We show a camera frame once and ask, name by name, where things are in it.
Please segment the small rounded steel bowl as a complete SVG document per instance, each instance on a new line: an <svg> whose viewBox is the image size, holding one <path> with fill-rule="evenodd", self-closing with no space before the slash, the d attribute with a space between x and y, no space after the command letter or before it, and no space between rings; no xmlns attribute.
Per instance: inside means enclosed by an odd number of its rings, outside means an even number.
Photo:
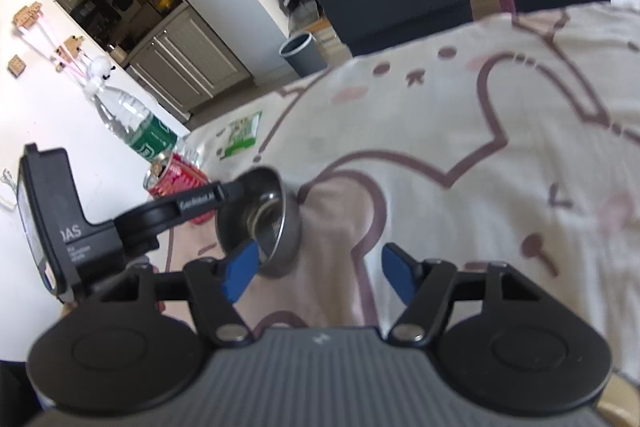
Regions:
<svg viewBox="0 0 640 427"><path fill-rule="evenodd" d="M218 244L226 255L253 241L258 248L258 274L280 279L295 265L302 241L302 218L293 192L276 169L255 167L236 179L244 195L217 211Z"/></svg>

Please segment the red soda can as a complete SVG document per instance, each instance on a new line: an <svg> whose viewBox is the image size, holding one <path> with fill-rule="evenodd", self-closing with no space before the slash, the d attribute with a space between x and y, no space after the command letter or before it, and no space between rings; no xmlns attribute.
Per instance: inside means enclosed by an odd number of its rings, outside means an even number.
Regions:
<svg viewBox="0 0 640 427"><path fill-rule="evenodd" d="M152 199L159 199L209 184L206 174L174 152L158 154L143 179Z"/></svg>

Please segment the clear water bottle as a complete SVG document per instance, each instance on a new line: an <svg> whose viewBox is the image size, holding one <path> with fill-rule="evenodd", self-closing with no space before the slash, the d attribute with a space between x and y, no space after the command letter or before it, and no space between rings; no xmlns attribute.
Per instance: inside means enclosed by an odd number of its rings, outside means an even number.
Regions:
<svg viewBox="0 0 640 427"><path fill-rule="evenodd" d="M130 93L103 87L90 95L103 124L116 138L147 161L175 150L178 135Z"/></svg>

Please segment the green snack packet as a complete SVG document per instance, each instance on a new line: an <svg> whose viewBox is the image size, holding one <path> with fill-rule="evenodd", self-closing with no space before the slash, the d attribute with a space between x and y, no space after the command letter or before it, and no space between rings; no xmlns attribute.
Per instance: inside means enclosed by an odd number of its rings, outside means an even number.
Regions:
<svg viewBox="0 0 640 427"><path fill-rule="evenodd" d="M252 148L258 138L262 112L255 112L234 121L226 127L226 141L221 147L219 158L226 159Z"/></svg>

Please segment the bear print tablecloth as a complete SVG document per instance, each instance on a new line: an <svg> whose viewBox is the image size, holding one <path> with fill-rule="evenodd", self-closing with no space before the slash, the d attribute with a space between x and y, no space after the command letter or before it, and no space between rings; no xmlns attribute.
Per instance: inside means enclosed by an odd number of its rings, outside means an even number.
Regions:
<svg viewBox="0 0 640 427"><path fill-rule="evenodd" d="M256 144L220 159L226 127ZM299 201L293 271L256 277L250 329L373 325L401 312L396 243L465 269L504 261L639 373L639 8L501 14L297 81L196 128L204 171L276 168Z"/></svg>

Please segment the kitchen base cabinet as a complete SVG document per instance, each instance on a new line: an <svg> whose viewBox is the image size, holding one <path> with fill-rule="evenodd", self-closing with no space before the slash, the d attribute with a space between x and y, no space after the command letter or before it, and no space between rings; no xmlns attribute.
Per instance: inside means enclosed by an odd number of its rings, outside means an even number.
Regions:
<svg viewBox="0 0 640 427"><path fill-rule="evenodd" d="M178 121L252 75L191 5L164 18L126 58L126 71Z"/></svg>

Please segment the grey trash bin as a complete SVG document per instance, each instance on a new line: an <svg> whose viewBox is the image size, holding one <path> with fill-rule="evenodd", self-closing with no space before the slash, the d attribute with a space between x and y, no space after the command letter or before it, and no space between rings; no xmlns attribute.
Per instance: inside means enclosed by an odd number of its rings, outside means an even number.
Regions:
<svg viewBox="0 0 640 427"><path fill-rule="evenodd" d="M328 67L326 59L318 47L316 38L308 31L300 32L298 35L288 38L281 44L279 55L300 78L321 72Z"/></svg>

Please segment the white plush wall toy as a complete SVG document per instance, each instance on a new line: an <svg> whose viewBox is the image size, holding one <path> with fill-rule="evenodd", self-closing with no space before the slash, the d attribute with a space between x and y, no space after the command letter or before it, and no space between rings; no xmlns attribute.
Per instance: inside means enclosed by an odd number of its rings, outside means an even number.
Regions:
<svg viewBox="0 0 640 427"><path fill-rule="evenodd" d="M115 68L108 56L99 56L95 58L87 69L87 83L85 92L88 95L95 95L104 88L107 80L111 78L112 70Z"/></svg>

